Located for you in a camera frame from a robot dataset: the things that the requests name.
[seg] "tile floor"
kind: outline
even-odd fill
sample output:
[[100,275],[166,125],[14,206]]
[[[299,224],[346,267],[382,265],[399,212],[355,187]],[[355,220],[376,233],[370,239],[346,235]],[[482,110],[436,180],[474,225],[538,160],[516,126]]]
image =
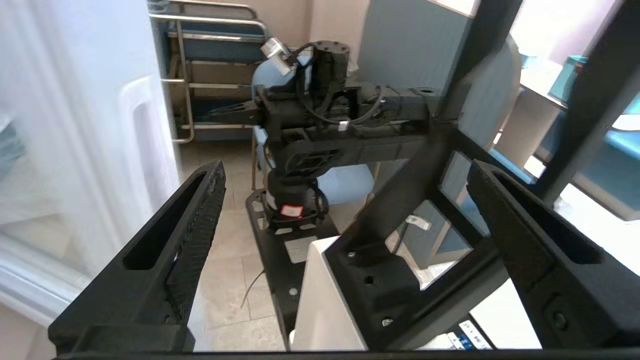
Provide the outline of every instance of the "tile floor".
[[[214,160],[223,161],[227,175],[222,213],[189,318],[189,329],[196,338],[195,351],[283,351],[285,347],[264,275],[258,278],[243,304],[246,290],[262,272],[244,210],[244,200],[252,193],[251,143],[193,142],[181,145],[179,151],[182,180],[199,166]],[[256,184],[262,187],[260,172]],[[330,214],[340,232],[353,221],[363,204],[364,201],[332,206]],[[390,236],[389,246],[395,241],[397,235]],[[292,261],[306,259],[309,243],[301,241],[287,247]],[[398,254],[417,269],[406,247],[401,246]],[[426,286],[447,267],[414,271],[421,285]]]

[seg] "gray partition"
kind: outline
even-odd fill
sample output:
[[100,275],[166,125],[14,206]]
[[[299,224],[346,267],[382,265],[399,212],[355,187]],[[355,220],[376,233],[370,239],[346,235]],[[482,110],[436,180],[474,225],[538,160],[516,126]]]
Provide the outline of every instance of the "gray partition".
[[[371,0],[358,58],[360,78],[380,85],[427,86],[441,92],[467,21],[467,16],[428,0]],[[461,130],[489,149],[513,108],[519,82],[520,57],[509,37],[474,84],[463,108]],[[443,183],[443,191],[458,204],[466,196],[468,165],[465,158],[455,157]],[[402,161],[384,164],[375,190],[401,166]],[[465,242],[450,233],[447,221],[430,203],[423,203],[415,214],[432,223],[429,231],[410,226],[404,235],[403,241],[419,267],[465,253]]]

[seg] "bolt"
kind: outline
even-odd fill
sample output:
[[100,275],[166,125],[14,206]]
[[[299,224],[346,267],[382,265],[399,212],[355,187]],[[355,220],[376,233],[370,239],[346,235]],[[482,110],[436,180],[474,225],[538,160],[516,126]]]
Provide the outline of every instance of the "bolt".
[[387,327],[387,326],[391,325],[392,322],[394,322],[394,319],[392,319],[392,318],[384,318],[384,319],[382,319],[382,326],[383,327]]
[[569,321],[558,311],[554,313],[554,322],[556,323],[556,327],[560,330],[565,330],[567,326],[569,326]]

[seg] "beige wall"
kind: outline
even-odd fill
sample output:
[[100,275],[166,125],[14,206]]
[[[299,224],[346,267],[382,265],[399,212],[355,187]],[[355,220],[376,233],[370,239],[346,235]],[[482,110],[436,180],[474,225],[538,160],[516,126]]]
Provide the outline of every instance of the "beige wall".
[[369,0],[313,0],[310,40],[345,43],[357,63],[368,7]]
[[269,30],[290,47],[308,42],[312,0],[224,0],[253,6]]
[[0,304],[0,360],[48,360],[56,356],[47,329]]

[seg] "white door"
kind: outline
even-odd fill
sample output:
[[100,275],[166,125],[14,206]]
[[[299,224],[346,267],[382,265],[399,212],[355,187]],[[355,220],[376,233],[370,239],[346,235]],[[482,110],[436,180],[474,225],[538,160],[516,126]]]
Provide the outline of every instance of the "white door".
[[0,301],[47,326],[179,185],[145,0],[0,11]]

